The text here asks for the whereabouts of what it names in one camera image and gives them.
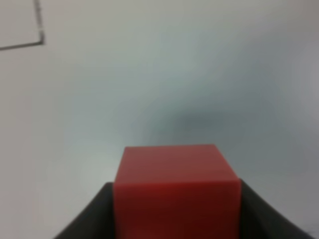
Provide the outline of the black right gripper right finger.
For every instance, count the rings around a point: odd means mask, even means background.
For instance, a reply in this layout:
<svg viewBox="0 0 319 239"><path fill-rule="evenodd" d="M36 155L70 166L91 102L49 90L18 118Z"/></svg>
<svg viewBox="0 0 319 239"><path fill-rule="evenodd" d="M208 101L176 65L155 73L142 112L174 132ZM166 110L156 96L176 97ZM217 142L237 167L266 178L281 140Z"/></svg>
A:
<svg viewBox="0 0 319 239"><path fill-rule="evenodd" d="M312 239L241 180L241 239Z"/></svg>

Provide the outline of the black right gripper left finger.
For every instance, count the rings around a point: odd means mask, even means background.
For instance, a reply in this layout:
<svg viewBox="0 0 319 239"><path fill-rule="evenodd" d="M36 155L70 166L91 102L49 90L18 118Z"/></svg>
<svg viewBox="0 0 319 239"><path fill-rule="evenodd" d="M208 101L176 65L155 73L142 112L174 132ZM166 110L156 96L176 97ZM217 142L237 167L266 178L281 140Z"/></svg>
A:
<svg viewBox="0 0 319 239"><path fill-rule="evenodd" d="M106 183L56 239L114 239L113 183Z"/></svg>

